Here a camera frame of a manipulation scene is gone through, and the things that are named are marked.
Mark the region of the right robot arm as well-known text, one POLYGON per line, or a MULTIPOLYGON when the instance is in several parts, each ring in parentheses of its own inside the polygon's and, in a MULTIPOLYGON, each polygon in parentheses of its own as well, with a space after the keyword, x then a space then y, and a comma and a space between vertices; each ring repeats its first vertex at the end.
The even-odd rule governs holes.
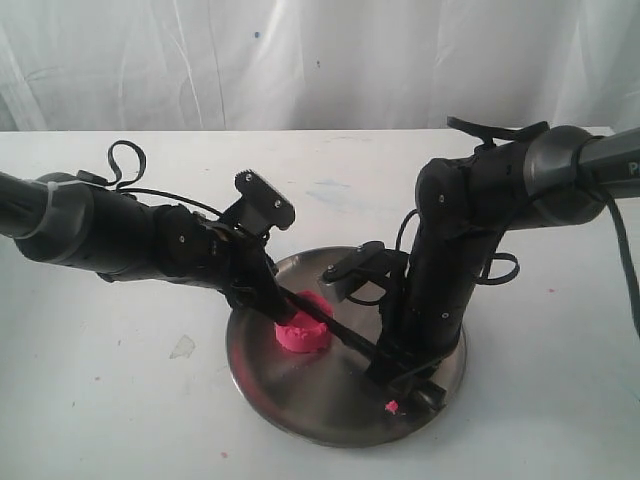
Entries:
POLYGON ((639 133, 596 136, 539 122, 519 130, 452 117, 448 125, 479 141, 466 158, 430 160, 415 187, 419 225, 407 271, 393 281, 368 375, 407 392, 457 347, 475 287, 504 284, 491 275, 505 259, 511 230, 572 226, 608 211, 632 306, 639 282, 617 206, 639 194, 639 133))

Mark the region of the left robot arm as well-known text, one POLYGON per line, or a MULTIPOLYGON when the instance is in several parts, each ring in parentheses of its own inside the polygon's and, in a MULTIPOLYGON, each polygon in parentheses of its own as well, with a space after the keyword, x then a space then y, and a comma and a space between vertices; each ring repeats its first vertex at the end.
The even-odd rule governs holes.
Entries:
POLYGON ((206 205, 179 195, 149 206, 107 152, 107 180, 81 170, 36 180, 1 176, 1 233, 35 262, 96 273, 103 280, 160 280, 214 289, 233 308, 284 324, 294 314, 265 251, 273 227, 295 209, 252 170, 235 176, 239 199, 210 220, 206 205))

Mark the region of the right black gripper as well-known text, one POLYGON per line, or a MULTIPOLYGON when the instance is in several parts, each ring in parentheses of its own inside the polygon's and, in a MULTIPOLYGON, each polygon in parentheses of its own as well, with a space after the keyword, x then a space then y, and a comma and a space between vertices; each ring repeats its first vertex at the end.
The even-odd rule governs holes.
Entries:
POLYGON ((495 240, 493 228, 444 234, 421 224, 408 271, 383 303, 382 333, 367 368, 378 386, 399 378, 402 395, 445 395, 433 377, 456 348, 475 280, 495 240))

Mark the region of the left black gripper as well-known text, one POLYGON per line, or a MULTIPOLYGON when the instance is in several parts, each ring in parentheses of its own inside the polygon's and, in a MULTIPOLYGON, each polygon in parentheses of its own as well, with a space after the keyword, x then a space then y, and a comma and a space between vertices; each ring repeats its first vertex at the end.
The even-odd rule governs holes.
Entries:
POLYGON ((239 231, 186 209, 164 212, 164 275, 221 292, 232 309, 252 309, 280 325, 296 308, 276 279, 262 245, 239 231))

